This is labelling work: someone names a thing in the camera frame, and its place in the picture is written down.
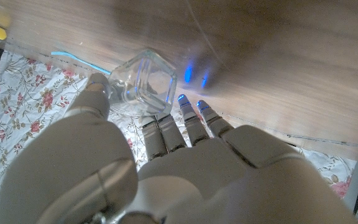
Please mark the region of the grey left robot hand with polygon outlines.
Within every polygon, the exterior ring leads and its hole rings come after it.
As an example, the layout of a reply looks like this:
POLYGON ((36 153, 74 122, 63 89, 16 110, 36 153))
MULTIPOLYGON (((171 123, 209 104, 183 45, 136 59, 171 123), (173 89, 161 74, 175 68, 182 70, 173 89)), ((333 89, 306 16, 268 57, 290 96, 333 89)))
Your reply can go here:
POLYGON ((0 184, 0 223, 355 223, 318 171, 278 138, 232 127, 204 101, 191 147, 166 117, 152 121, 137 168, 108 121, 109 83, 92 74, 64 117, 15 158, 0 184))

